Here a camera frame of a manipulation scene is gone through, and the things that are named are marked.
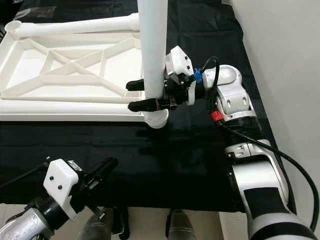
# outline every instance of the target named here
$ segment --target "white bracket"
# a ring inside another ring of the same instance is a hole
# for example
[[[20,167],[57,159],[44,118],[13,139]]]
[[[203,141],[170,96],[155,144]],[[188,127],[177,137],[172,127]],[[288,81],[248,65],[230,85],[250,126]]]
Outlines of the white bracket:
[[[72,187],[79,181],[77,173],[62,159],[49,164],[43,186],[48,194],[59,204],[69,219],[73,220],[77,213],[70,205]]]
[[[194,74],[192,62],[187,54],[179,47],[175,46],[170,50],[170,53],[165,57],[165,69],[168,77],[177,84],[181,84],[178,79],[179,74],[191,76]],[[195,104],[196,82],[192,82],[188,89],[188,100],[186,104]]]

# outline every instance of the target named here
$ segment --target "silver cylinder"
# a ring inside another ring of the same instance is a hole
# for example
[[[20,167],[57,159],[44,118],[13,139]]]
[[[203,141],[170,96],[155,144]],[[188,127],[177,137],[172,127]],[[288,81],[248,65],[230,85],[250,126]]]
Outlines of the silver cylinder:
[[[89,218],[80,233],[79,240],[111,240],[114,210],[106,208],[103,212],[105,216],[101,220],[96,215]]]
[[[175,210],[171,214],[168,240],[196,240],[194,228],[188,216],[182,210]]]
[[[49,228],[47,220],[35,208],[30,208],[0,229],[0,240],[31,240],[37,235],[50,239],[53,231]]]

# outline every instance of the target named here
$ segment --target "black fabric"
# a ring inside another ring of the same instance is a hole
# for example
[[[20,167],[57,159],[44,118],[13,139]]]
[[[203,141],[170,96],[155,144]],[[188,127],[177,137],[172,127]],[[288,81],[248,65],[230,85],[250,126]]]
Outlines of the black fabric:
[[[260,187],[244,190],[253,219],[263,214],[289,213],[276,187]]]
[[[317,240],[309,228],[295,222],[279,222],[265,226],[257,231],[251,240],[265,240],[279,235],[302,236]]]
[[[21,4],[22,2],[13,3],[12,0],[0,0],[0,24],[6,25],[12,21]]]
[[[25,0],[22,7],[46,6],[52,11],[31,11],[20,20],[63,22],[137,11],[136,0]],[[167,32],[167,51],[180,45],[193,67],[215,55],[221,64],[241,71],[259,121],[273,141],[232,8],[212,0],[169,0]],[[85,171],[113,157],[119,166],[94,196],[100,206],[238,210],[226,177],[230,166],[224,140],[204,100],[170,112],[168,124],[158,130],[130,122],[2,122],[0,139],[0,183],[37,166],[46,156],[72,158]],[[44,173],[38,173],[2,190],[0,198],[11,204],[28,203],[45,195],[43,179]]]

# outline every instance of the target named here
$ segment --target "floor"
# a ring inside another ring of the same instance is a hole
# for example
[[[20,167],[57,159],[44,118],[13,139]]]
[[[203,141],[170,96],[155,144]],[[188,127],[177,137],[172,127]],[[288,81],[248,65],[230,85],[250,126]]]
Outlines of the floor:
[[[247,216],[241,212],[219,212],[224,240],[248,240]]]
[[[16,213],[23,205],[0,204],[0,225]],[[169,210],[164,208],[129,208],[130,240],[164,240],[165,224]],[[186,210],[198,240],[223,240],[219,214],[209,211]],[[67,222],[55,233],[51,240],[76,240],[83,225],[92,215],[89,209],[83,210],[73,222]]]

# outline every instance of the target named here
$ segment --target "white plastic pipe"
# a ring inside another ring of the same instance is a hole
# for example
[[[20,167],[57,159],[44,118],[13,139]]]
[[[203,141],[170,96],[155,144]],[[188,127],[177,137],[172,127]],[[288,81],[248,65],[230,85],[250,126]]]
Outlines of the white plastic pipe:
[[[143,122],[144,117],[127,104],[0,100],[0,121]]]
[[[145,98],[161,98],[164,89],[168,0],[138,0]],[[144,112],[145,122],[162,128],[168,110]]]
[[[94,33],[107,31],[139,31],[139,15],[100,18],[38,25],[34,23],[9,22],[5,30],[16,38],[58,34]]]

